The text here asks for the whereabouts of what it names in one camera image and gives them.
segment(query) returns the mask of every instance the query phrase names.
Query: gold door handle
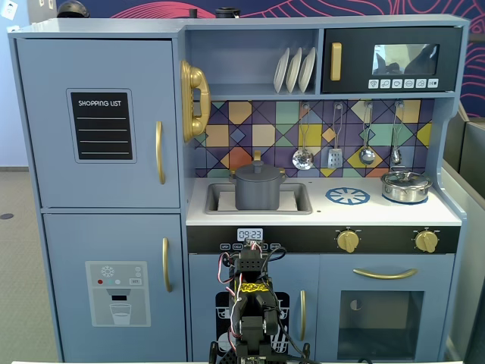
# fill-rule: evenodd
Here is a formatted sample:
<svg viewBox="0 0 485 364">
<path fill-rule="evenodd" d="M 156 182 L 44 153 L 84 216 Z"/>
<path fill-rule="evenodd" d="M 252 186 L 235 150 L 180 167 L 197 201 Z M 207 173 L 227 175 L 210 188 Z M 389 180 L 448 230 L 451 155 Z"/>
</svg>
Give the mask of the gold door handle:
<svg viewBox="0 0 485 364">
<path fill-rule="evenodd" d="M 161 151 L 161 133 L 162 133 L 161 121 L 157 121 L 157 133 L 156 133 L 157 140 L 156 140 L 155 146 L 156 146 L 156 155 L 157 155 L 158 178 L 160 179 L 161 184 L 165 184 L 164 162 L 163 162 L 162 151 Z"/>
<path fill-rule="evenodd" d="M 354 273 L 373 279 L 404 279 L 412 277 L 418 273 L 418 270 L 413 268 L 409 269 L 408 271 L 404 271 L 403 273 L 399 273 L 398 275 L 379 275 L 378 273 L 373 273 L 364 269 L 354 269 Z"/>
<path fill-rule="evenodd" d="M 168 276 L 168 239 L 164 237 L 163 248 L 162 248 L 162 260 L 164 265 L 164 281 L 165 289 L 168 293 L 172 291 L 172 286 L 170 284 L 170 277 Z"/>
<path fill-rule="evenodd" d="M 332 43 L 332 54 L 330 63 L 330 79 L 340 81 L 342 73 L 342 43 Z"/>
<path fill-rule="evenodd" d="M 300 341 L 305 339 L 306 332 L 306 292 L 300 291 L 300 299 L 302 301 L 302 327 L 300 331 Z"/>
</svg>

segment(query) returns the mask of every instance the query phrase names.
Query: ice dispenser panel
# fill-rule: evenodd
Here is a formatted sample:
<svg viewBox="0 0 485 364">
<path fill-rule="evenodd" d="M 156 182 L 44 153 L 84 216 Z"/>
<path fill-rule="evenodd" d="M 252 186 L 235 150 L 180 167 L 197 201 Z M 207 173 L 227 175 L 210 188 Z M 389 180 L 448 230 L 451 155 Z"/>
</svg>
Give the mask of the ice dispenser panel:
<svg viewBox="0 0 485 364">
<path fill-rule="evenodd" d="M 150 326 L 146 262 L 86 262 L 93 326 Z"/>
</svg>

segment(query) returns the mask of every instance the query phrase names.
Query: digital clock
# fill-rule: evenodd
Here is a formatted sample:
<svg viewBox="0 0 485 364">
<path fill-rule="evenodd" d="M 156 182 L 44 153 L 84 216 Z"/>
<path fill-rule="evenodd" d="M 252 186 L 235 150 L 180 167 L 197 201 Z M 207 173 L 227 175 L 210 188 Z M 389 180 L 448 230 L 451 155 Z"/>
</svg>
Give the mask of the digital clock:
<svg viewBox="0 0 485 364">
<path fill-rule="evenodd" d="M 263 229 L 237 229 L 237 241 L 245 241 L 246 239 L 263 240 Z"/>
</svg>

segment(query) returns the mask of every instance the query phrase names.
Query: colorful wall mural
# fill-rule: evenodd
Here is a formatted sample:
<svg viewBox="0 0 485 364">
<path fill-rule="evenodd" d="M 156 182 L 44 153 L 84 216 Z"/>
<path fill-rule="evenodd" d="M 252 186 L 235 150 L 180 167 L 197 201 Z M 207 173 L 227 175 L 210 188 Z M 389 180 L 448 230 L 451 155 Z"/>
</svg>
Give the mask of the colorful wall mural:
<svg viewBox="0 0 485 364">
<path fill-rule="evenodd" d="M 485 33 L 485 0 L 83 0 L 93 17 L 213 18 L 224 6 L 241 9 L 242 17 L 335 17 L 384 14 L 454 14 L 471 20 L 472 33 Z M 485 43 L 468 45 L 462 103 L 471 117 L 485 117 Z"/>
</svg>

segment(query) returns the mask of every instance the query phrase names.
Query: sink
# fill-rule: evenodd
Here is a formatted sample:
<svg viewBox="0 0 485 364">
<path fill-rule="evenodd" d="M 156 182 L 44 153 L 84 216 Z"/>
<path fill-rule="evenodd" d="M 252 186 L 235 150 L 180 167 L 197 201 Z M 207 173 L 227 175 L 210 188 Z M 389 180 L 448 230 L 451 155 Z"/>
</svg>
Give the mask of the sink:
<svg viewBox="0 0 485 364">
<path fill-rule="evenodd" d="M 209 215 L 307 215 L 312 212 L 304 184 L 281 184 L 280 209 L 277 211 L 236 210 L 235 195 L 236 186 L 233 184 L 209 185 L 205 199 L 205 213 Z"/>
</svg>

